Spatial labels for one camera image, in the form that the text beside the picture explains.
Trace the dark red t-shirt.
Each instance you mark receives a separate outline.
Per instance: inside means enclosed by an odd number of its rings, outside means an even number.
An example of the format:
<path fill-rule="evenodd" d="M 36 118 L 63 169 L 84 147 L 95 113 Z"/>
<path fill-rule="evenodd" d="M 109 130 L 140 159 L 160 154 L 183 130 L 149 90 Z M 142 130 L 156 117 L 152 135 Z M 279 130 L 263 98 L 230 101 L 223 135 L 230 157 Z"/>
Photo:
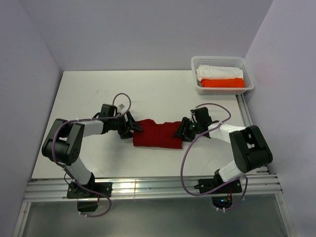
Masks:
<path fill-rule="evenodd" d="M 182 138 L 173 137 L 180 126 L 180 121 L 157 124 L 152 119 L 137 121 L 143 131 L 133 132 L 135 147 L 182 149 Z"/>

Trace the white plastic basket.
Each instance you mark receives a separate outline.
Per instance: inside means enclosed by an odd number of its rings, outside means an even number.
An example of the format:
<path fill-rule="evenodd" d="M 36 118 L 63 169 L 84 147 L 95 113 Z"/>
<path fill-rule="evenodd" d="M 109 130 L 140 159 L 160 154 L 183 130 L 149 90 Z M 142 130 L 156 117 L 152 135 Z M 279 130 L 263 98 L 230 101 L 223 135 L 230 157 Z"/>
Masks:
<path fill-rule="evenodd" d="M 244 88 L 229 87 L 202 87 L 198 80 L 197 69 L 200 65 L 217 66 L 217 67 L 235 67 L 243 72 Z M 228 56 L 194 56 L 191 59 L 191 68 L 193 81 L 197 94 L 199 95 L 241 95 L 255 87 L 254 77 L 249 70 L 248 64 L 244 58 Z"/>

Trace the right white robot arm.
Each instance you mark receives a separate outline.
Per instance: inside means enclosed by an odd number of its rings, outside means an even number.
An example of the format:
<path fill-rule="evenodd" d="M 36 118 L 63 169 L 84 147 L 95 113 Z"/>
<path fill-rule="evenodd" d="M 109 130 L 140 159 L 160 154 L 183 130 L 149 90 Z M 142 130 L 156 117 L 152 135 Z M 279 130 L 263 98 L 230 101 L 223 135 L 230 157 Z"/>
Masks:
<path fill-rule="evenodd" d="M 233 161 L 215 172 L 213 183 L 218 192 L 225 192 L 231 186 L 231 180 L 273 161 L 272 152 L 256 125 L 244 127 L 225 124 L 218 120 L 212 121 L 210 118 L 196 121 L 183 118 L 173 134 L 175 138 L 190 142 L 181 163 L 181 179 L 186 157 L 192 145 L 201 136 L 227 142 L 232 148 Z"/>

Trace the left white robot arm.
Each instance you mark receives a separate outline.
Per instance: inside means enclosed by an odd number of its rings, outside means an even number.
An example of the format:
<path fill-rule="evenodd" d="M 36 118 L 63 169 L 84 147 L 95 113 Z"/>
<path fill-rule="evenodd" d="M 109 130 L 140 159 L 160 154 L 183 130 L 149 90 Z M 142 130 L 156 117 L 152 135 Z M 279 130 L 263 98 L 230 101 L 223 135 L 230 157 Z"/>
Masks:
<path fill-rule="evenodd" d="M 61 167 L 71 179 L 70 188 L 84 197 L 97 193 L 95 176 L 80 158 L 85 137 L 117 131 L 121 139 L 133 137 L 133 132 L 143 131 L 130 112 L 114 117 L 96 116 L 90 119 L 56 119 L 42 145 L 41 153 Z"/>

